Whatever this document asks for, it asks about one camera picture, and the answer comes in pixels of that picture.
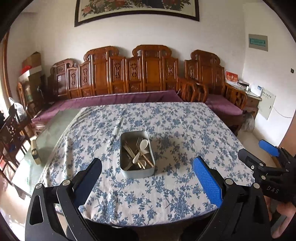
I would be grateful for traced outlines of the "person's right hand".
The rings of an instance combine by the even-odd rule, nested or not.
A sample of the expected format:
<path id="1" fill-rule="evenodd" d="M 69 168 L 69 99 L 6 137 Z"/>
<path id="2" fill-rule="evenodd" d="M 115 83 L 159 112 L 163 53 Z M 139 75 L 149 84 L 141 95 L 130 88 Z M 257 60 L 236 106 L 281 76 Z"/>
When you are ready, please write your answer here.
<path id="1" fill-rule="evenodd" d="M 276 210 L 281 215 L 285 216 L 285 220 L 279 225 L 279 227 L 272 233 L 272 238 L 279 238 L 285 229 L 288 227 L 291 222 L 293 216 L 295 215 L 295 206 L 291 203 L 282 203 L 279 202 L 277 204 Z"/>

